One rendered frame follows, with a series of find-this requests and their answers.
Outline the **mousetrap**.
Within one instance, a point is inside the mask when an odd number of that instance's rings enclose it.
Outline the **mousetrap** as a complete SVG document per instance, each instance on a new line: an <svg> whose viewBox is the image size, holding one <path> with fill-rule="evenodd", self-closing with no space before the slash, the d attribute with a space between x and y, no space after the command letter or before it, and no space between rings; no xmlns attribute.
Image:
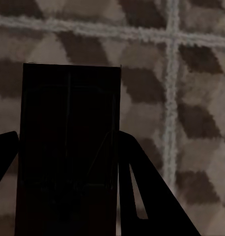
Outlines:
<svg viewBox="0 0 225 236"><path fill-rule="evenodd" d="M24 63L14 236L116 236L121 67Z"/></svg>

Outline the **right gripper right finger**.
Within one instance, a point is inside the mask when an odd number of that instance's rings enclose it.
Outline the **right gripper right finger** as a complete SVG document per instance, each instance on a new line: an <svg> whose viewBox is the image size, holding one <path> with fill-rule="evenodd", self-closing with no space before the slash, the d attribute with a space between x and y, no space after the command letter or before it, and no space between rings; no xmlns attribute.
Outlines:
<svg viewBox="0 0 225 236"><path fill-rule="evenodd" d="M131 164L148 219L137 216ZM137 140L118 131L121 236L201 236Z"/></svg>

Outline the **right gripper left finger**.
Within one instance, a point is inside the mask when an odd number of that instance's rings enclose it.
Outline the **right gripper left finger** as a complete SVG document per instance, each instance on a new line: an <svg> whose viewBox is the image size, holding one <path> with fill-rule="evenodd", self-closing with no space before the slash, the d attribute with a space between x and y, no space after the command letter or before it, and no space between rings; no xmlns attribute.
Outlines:
<svg viewBox="0 0 225 236"><path fill-rule="evenodd" d="M8 169L10 163L18 153L19 159L19 139L15 131L0 134L0 181ZM119 169L118 169L118 181L119 181Z"/></svg>

